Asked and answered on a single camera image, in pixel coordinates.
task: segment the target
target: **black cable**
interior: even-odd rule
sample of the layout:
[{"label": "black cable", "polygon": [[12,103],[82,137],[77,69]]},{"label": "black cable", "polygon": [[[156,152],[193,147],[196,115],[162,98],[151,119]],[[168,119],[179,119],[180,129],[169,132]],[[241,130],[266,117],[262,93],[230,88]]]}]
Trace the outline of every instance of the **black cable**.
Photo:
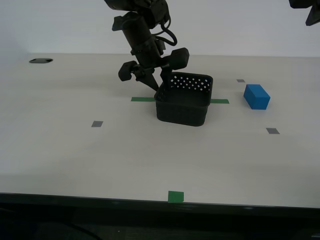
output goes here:
[{"label": "black cable", "polygon": [[174,33],[172,31],[170,31],[169,29],[167,29],[165,27],[165,21],[164,20],[161,23],[161,29],[173,39],[173,42],[168,40],[168,39],[166,39],[166,38],[164,38],[164,37],[162,37],[162,36],[156,36],[155,37],[156,39],[161,40],[161,41],[163,41],[163,42],[165,42],[165,43],[167,43],[167,44],[169,44],[171,46],[175,46],[175,45],[178,44],[177,37],[174,35]]},{"label": "black cable", "polygon": [[[166,29],[169,29],[169,28],[170,28],[170,25],[171,25],[171,17],[169,18],[169,24],[168,24],[168,26],[166,27]],[[162,30],[162,31],[157,32],[157,33],[152,34],[152,35],[153,35],[153,36],[158,36],[158,35],[160,35],[160,34],[163,34],[164,32],[165,32],[165,31]]]},{"label": "black cable", "polygon": [[72,223],[62,223],[70,228],[73,228],[75,230],[78,230],[79,232],[83,232],[84,234],[87,234],[88,236],[96,239],[96,240],[103,240],[102,238],[100,238],[99,236],[95,235],[93,232],[88,231],[87,229],[84,229],[83,227],[74,225]]},{"label": "black cable", "polygon": [[[20,213],[20,212],[17,212],[17,211],[13,211],[13,210],[10,210],[10,209],[6,209],[6,208],[0,208],[0,211],[4,211],[4,212],[8,212],[8,213],[11,213],[11,214],[18,214],[18,215],[22,215],[22,216],[26,216],[26,217],[34,217],[33,215],[28,215],[26,213]],[[53,221],[52,223],[56,223],[56,224],[63,224],[65,226],[68,226],[69,228],[73,228],[79,232],[82,232],[84,234],[87,234],[88,236],[96,239],[96,240],[103,240],[102,238],[100,238],[99,236],[97,236],[96,234],[94,234],[93,232],[91,231],[88,231],[87,229],[84,229],[83,227],[80,227],[80,226],[77,226],[77,225],[74,225],[72,223],[64,223],[64,222],[55,222]]]}]

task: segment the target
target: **black object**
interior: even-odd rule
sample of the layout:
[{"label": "black object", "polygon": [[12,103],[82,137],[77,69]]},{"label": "black object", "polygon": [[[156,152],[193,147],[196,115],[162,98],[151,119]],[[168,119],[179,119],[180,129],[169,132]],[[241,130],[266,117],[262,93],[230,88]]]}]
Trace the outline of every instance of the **black object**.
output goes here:
[{"label": "black object", "polygon": [[[189,202],[170,204],[165,201],[16,193],[0,193],[0,208],[15,211],[21,216],[17,219],[10,212],[0,212],[0,227],[2,226],[0,236],[6,240],[35,239],[26,237],[29,231],[26,227],[29,228],[30,224],[47,225],[48,222],[75,224],[101,235],[102,239],[113,240],[225,239],[222,234],[210,236],[209,233],[236,233],[243,236],[240,238],[242,240],[309,240],[311,236],[320,233],[319,208]],[[106,235],[105,231],[100,231],[95,225],[114,228],[110,228],[109,234]],[[139,231],[135,232],[135,236],[132,235],[133,228]],[[169,235],[160,232],[157,236],[145,237],[150,231],[161,229],[167,229]],[[199,231],[205,231],[207,234],[202,235]],[[4,237],[6,232],[8,235],[12,235],[11,232],[20,232],[24,235],[20,234],[20,238],[15,234],[15,238]],[[45,236],[53,239],[54,236],[59,237],[61,236],[59,233],[63,233],[63,231],[57,232],[58,234],[48,233]],[[37,235],[37,239],[45,240],[46,238],[42,236],[42,234]]]},{"label": "black object", "polygon": [[205,123],[213,79],[208,75],[162,71],[163,84],[155,94],[160,121],[194,127]]},{"label": "black object", "polygon": [[310,14],[305,22],[307,26],[320,23],[320,0],[289,0],[290,6],[294,9],[311,8]]},{"label": "black object", "polygon": [[[129,11],[124,16],[114,18],[113,31],[123,31],[129,45],[131,54],[137,61],[123,64],[119,71],[121,81],[128,81],[135,75],[138,82],[142,82],[157,91],[159,86],[153,76],[155,68],[183,69],[189,61],[189,51],[186,48],[174,50],[170,56],[161,58],[166,49],[165,43],[176,46],[178,40],[169,30],[171,17],[166,0],[105,0],[114,10]],[[157,25],[162,31],[151,34],[150,29]],[[159,36],[168,34],[172,41]]]},{"label": "black object", "polygon": [[31,64],[48,64],[51,63],[53,59],[51,58],[35,58],[29,61]]}]

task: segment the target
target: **white wall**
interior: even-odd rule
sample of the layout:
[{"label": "white wall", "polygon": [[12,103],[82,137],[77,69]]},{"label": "white wall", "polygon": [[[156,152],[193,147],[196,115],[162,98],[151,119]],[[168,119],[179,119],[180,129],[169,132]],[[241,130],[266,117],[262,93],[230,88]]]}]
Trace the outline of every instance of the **white wall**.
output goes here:
[{"label": "white wall", "polygon": [[[3,0],[16,40],[35,53],[128,53],[104,0]],[[178,47],[193,55],[320,57],[320,24],[288,0],[167,0]]]},{"label": "white wall", "polygon": [[11,33],[13,16],[8,11],[8,3],[9,1],[0,3],[0,69],[18,61],[26,54],[26,48],[22,47]]}]

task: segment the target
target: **blue block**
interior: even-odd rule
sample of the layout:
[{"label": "blue block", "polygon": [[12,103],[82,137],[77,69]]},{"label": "blue block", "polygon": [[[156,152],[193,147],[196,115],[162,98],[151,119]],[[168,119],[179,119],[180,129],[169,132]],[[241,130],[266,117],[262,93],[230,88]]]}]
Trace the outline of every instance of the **blue block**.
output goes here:
[{"label": "blue block", "polygon": [[270,101],[269,94],[260,84],[248,84],[244,91],[244,98],[255,110],[266,110]]}]

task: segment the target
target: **gray square marker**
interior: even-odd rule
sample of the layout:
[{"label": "gray square marker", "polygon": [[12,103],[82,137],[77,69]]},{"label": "gray square marker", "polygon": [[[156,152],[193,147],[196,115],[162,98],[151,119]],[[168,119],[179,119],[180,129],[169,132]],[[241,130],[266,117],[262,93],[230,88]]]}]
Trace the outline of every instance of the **gray square marker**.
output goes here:
[{"label": "gray square marker", "polygon": [[94,121],[93,123],[92,123],[92,128],[101,128],[101,126],[102,126],[102,124],[103,124],[104,122],[103,121]]},{"label": "gray square marker", "polygon": [[266,130],[269,134],[280,134],[280,132],[276,128],[267,128]]}]

